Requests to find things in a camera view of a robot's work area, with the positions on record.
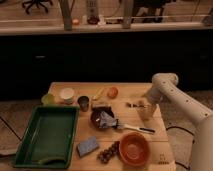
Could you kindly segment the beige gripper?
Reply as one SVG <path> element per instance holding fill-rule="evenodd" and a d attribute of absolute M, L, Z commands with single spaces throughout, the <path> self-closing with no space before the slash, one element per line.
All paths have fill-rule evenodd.
<path fill-rule="evenodd" d="M 156 109 L 156 104 L 150 103 L 146 98 L 142 98 L 138 101 L 136 111 L 142 120 L 149 120 L 154 115 Z"/>

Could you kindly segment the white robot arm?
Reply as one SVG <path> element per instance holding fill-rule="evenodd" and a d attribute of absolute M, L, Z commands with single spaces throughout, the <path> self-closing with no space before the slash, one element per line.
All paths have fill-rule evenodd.
<path fill-rule="evenodd" d="M 147 120 L 154 115 L 157 104 L 166 96 L 195 126 L 190 171 L 213 171 L 213 110 L 177 87 L 175 73 L 152 76 L 151 88 L 139 99 L 139 116 Z"/>

